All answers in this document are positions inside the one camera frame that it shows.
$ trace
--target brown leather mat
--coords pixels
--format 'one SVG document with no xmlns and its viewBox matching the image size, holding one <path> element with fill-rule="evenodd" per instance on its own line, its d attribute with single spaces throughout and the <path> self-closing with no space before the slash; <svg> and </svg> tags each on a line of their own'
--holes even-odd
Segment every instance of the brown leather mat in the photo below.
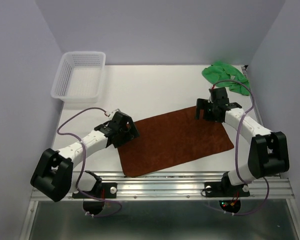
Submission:
<svg viewBox="0 0 300 240">
<path fill-rule="evenodd" d="M 194 106 L 135 122 L 140 136 L 118 148 L 124 175 L 138 177 L 234 147 L 221 123 L 195 120 L 195 113 Z"/>
</svg>

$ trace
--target white wall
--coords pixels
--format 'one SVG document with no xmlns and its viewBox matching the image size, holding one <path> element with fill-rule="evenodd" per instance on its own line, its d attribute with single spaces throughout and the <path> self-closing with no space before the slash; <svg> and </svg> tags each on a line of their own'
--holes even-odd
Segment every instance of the white wall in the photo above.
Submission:
<svg viewBox="0 0 300 240">
<path fill-rule="evenodd" d="M 52 143 L 60 102 L 50 89 L 61 57 L 33 0 L 0 0 L 0 239 L 18 239 L 30 178 Z"/>
<path fill-rule="evenodd" d="M 287 136 L 288 176 L 300 210 L 300 0 L 287 0 L 248 67 L 266 127 Z"/>
<path fill-rule="evenodd" d="M 248 64 L 284 0 L 36 0 L 63 52 L 107 64 Z"/>
</svg>

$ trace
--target white table surface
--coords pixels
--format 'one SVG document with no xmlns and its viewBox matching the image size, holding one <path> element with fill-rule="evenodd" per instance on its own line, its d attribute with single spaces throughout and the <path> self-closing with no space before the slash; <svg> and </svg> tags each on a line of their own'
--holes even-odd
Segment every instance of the white table surface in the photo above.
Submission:
<svg viewBox="0 0 300 240">
<path fill-rule="evenodd" d="M 197 98 L 208 99 L 212 86 L 201 74 L 208 65 L 107 65 L 98 102 L 95 104 L 63 105 L 59 124 L 88 107 L 101 107 L 107 111 L 120 109 L 134 121 L 165 114 L 196 105 Z M 239 103 L 247 110 L 251 105 L 249 96 L 227 91 L 230 102 Z M 257 120 L 255 111 L 249 113 Z M 107 121 L 99 110 L 90 110 L 69 122 L 62 132 L 86 136 L 94 127 Z M 223 124 L 230 140 L 235 144 L 236 131 Z M 53 149 L 72 144 L 71 136 L 56 135 Z M 241 137 L 239 141 L 239 165 L 248 160 L 250 144 Z M 219 172 L 235 168 L 235 149 L 203 157 L 191 162 L 163 169 L 164 172 Z M 95 172 L 122 172 L 118 150 L 113 146 L 91 155 L 86 170 Z"/>
</svg>

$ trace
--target screw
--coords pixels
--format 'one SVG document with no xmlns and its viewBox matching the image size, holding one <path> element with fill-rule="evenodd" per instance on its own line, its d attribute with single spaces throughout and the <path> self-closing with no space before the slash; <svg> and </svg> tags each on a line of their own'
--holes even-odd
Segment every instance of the screw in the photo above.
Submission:
<svg viewBox="0 0 300 240">
<path fill-rule="evenodd" d="M 206 196 L 206 191 L 205 191 L 204 189 L 201 191 L 201 195 L 202 195 L 203 197 Z"/>
<path fill-rule="evenodd" d="M 116 192 L 117 189 L 114 186 L 110 187 L 110 193 L 115 194 Z"/>
<path fill-rule="evenodd" d="M 244 191 L 245 193 L 249 192 L 249 187 L 247 185 L 244 185 L 242 191 Z"/>
<path fill-rule="evenodd" d="M 211 189 L 211 186 L 209 186 L 209 185 L 205 187 L 205 191 L 206 191 L 208 194 L 212 192 L 210 189 Z"/>
</svg>

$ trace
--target glass panel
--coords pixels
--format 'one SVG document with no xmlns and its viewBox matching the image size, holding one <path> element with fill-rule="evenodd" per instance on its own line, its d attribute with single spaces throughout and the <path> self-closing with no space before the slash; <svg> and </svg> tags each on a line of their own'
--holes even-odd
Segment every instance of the glass panel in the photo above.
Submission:
<svg viewBox="0 0 300 240">
<path fill-rule="evenodd" d="M 261 200 L 244 200 L 240 212 Z M 270 199 L 257 213 L 229 216 L 218 201 L 129 201 L 114 216 L 92 219 L 82 202 L 40 202 L 32 240 L 293 240 L 296 231 L 284 199 Z"/>
</svg>

